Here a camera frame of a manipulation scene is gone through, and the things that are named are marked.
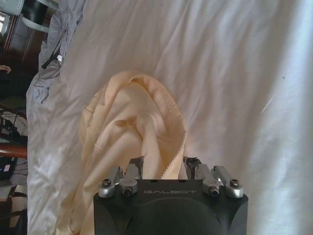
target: white bed sheet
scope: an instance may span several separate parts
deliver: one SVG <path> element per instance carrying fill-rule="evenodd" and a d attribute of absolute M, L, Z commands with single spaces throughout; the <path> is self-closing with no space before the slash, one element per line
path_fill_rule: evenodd
<path fill-rule="evenodd" d="M 80 176 L 82 109 L 124 70 L 169 90 L 186 156 L 242 181 L 248 234 L 312 234 L 312 55 L 309 0 L 86 1 L 49 97 L 27 93 L 29 234 L 53 232 Z"/>

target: chair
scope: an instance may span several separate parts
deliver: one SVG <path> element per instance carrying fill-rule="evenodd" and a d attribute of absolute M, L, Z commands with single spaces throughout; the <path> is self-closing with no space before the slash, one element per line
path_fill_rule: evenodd
<path fill-rule="evenodd" d="M 48 7 L 57 10 L 58 4 L 52 0 L 0 0 L 2 11 L 13 15 L 22 14 L 26 26 L 45 33 L 49 32 L 49 28 L 42 24 Z"/>

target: gray fabric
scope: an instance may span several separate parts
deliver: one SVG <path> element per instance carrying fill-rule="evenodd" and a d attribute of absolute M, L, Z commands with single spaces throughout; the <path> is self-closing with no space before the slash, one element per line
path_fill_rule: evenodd
<path fill-rule="evenodd" d="M 10 181 L 13 185 L 26 185 L 27 176 L 28 176 L 27 160 L 23 158 L 18 158 Z"/>
<path fill-rule="evenodd" d="M 59 75 L 62 63 L 55 60 L 46 68 L 41 68 L 49 57 L 60 47 L 60 55 L 65 58 L 68 45 L 76 31 L 82 14 L 85 0 L 61 0 L 58 11 L 52 16 L 47 42 L 42 43 L 39 54 L 39 72 L 31 86 L 34 86 L 33 99 L 36 103 L 43 103 L 49 95 L 49 88 Z"/>

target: wrinkled sheet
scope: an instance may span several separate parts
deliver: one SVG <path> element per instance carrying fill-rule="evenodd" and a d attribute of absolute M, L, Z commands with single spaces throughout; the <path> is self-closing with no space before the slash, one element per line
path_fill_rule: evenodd
<path fill-rule="evenodd" d="M 248 234 L 312 234 L 312 43 L 311 1 L 86 1 L 49 97 L 27 93 L 29 234 L 54 231 L 80 177 L 83 107 L 124 70 L 168 89 L 186 156 L 242 181 Z"/>
<path fill-rule="evenodd" d="M 51 17 L 47 41 L 42 42 L 39 55 L 39 72 L 33 81 L 33 98 L 36 103 L 43 103 L 49 96 L 49 89 L 59 76 L 59 70 L 63 62 L 52 61 L 47 69 L 41 66 L 50 56 L 60 50 L 63 58 L 77 25 L 82 18 L 85 0 L 61 0 L 59 8 Z"/>

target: beige fabric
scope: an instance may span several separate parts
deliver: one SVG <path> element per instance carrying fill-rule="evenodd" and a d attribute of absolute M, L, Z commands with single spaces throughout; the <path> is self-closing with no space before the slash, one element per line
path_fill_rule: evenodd
<path fill-rule="evenodd" d="M 143 178 L 177 179 L 186 140 L 181 112 L 160 82 L 121 72 L 111 78 L 82 115 L 82 177 L 63 201 L 60 234 L 93 234 L 92 197 L 108 170 L 144 156 Z"/>

